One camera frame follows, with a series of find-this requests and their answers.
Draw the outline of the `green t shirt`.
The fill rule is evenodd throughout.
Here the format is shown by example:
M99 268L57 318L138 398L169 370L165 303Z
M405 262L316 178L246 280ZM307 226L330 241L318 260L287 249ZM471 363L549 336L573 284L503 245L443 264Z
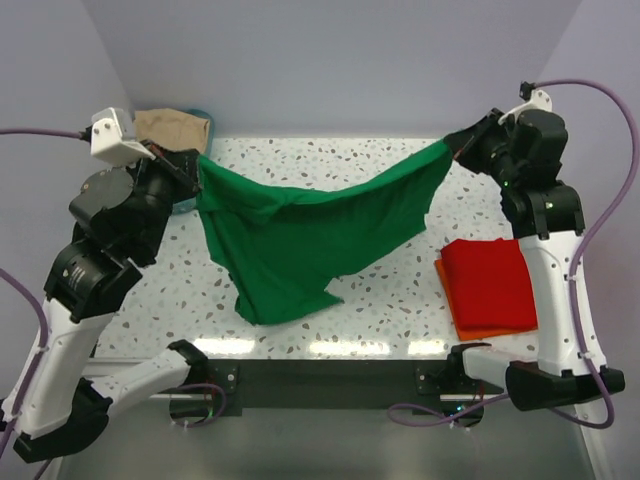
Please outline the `green t shirt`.
M340 303L328 292L426 229L453 162L437 141L367 182L337 191L268 186L205 157L197 209L210 258L230 274L235 311L253 325Z

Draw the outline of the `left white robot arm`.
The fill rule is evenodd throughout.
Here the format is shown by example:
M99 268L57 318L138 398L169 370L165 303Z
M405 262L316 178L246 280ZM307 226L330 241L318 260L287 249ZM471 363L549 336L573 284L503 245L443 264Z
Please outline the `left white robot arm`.
M155 263L173 206L199 193L198 157L146 142L130 164L90 176L70 202L71 242L34 302L40 332L1 404L2 427L23 461L79 453L122 411L165 390L205 385L207 358L186 340L102 380L83 374L101 333Z

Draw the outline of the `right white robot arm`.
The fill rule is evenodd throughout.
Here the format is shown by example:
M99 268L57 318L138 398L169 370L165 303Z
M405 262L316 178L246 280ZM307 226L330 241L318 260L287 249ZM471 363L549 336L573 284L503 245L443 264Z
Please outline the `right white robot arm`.
M558 178L567 141L564 120L543 109L493 109L444 139L462 167L499 186L538 320L536 359L487 343L456 348L459 360L445 369L456 392L469 392L482 380L502 388L519 410L531 411L609 402L626 386L623 372L608 365L591 318L579 251L586 238L582 204Z

